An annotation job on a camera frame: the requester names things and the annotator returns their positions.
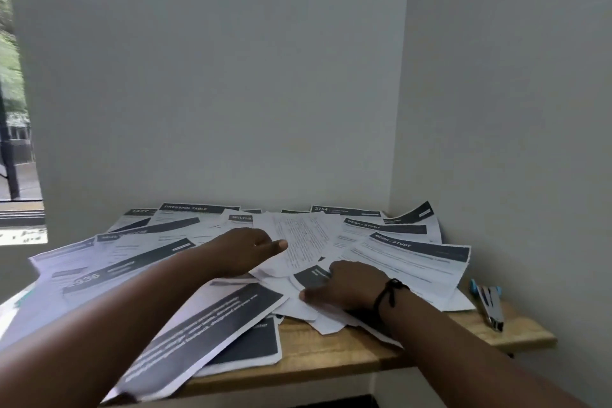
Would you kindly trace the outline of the pile of printed paper sheets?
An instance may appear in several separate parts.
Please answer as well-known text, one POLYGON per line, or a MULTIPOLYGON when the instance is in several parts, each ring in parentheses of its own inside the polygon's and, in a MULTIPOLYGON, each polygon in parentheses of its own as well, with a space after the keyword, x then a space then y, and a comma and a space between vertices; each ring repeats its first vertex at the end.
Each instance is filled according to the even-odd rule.
MULTIPOLYGON (((286 250, 259 229, 238 228, 182 251, 41 328, 0 356, 0 403, 7 408, 49 406, 61 395, 70 408, 96 408, 180 307, 210 280, 240 275, 286 250)), ((412 294, 392 287, 380 270, 341 260, 319 289, 304 290, 310 304, 372 310, 402 343, 448 408, 477 408, 469 387, 475 355, 457 353, 472 337, 412 294)))

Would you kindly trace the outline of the window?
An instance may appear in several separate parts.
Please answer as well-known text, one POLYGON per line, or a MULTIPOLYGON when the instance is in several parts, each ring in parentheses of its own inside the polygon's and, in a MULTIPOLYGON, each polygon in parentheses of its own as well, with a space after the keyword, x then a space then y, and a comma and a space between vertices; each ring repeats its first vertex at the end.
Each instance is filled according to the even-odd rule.
POLYGON ((0 246, 48 242, 11 0, 0 0, 0 246))

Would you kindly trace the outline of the black wrist band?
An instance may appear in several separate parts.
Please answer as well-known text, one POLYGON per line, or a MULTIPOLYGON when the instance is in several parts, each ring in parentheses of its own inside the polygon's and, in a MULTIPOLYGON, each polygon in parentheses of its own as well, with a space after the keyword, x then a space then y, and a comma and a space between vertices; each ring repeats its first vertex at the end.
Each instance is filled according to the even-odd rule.
POLYGON ((389 307, 394 308, 396 305, 396 293, 400 290, 411 291, 411 289, 406 284, 404 284, 402 281, 396 278, 393 278, 393 279, 387 280, 387 282, 384 285, 384 288, 377 295, 372 305, 372 311, 376 314, 377 318, 380 321, 383 320, 383 317, 381 314, 382 303, 386 301, 389 307))

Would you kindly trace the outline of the white text-only paper page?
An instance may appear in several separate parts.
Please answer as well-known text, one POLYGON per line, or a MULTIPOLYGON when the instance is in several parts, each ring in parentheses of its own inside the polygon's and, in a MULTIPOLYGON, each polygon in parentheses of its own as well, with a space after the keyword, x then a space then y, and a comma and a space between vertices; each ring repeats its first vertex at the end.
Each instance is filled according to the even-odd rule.
POLYGON ((313 213, 254 214, 253 226, 264 230, 271 240, 286 240, 283 252, 257 266, 257 274, 282 278, 315 265, 336 239, 341 228, 340 215, 313 213))

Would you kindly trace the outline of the blue and silver stapler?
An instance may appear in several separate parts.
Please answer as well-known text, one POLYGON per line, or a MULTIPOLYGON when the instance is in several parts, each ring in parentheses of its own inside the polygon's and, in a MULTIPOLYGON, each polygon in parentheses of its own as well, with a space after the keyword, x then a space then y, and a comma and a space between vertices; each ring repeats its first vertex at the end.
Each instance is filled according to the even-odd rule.
POLYGON ((470 293, 480 300, 488 322, 494 331, 502 333, 505 317, 501 306, 502 289, 499 286, 482 286, 470 280, 470 293))

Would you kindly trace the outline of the person's left hand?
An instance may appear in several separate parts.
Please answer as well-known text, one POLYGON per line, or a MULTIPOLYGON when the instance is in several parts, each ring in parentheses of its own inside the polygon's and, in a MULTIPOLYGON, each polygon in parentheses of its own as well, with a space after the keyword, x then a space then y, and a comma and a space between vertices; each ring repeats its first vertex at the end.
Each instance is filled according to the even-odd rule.
POLYGON ((255 241, 263 234, 267 233, 253 227, 234 228, 204 244, 206 265, 212 277, 240 276, 265 262, 257 260, 254 252, 255 241))

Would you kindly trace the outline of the person's right forearm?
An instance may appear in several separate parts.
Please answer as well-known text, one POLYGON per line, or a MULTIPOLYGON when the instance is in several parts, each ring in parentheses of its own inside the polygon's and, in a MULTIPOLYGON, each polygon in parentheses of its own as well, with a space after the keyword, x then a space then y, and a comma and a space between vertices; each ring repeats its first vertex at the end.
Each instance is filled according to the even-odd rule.
POLYGON ((408 290, 383 322, 448 408, 589 408, 408 290))

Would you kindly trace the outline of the person's left forearm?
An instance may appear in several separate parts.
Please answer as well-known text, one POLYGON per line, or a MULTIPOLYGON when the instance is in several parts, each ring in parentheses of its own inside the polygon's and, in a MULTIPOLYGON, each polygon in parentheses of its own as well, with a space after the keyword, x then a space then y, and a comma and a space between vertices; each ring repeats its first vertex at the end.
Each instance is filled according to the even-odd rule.
POLYGON ((213 277, 203 247, 176 254, 0 353, 0 408, 96 408, 213 277))

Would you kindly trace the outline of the person's right hand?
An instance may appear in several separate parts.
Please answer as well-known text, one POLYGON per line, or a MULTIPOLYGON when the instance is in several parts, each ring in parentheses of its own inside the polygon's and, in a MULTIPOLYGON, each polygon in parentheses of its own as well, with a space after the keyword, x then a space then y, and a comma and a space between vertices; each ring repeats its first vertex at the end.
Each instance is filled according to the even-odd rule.
POLYGON ((390 278, 379 269, 360 262, 338 260, 331 264, 331 275, 322 286, 334 292, 335 304, 310 304, 333 306, 345 311, 368 310, 390 278))

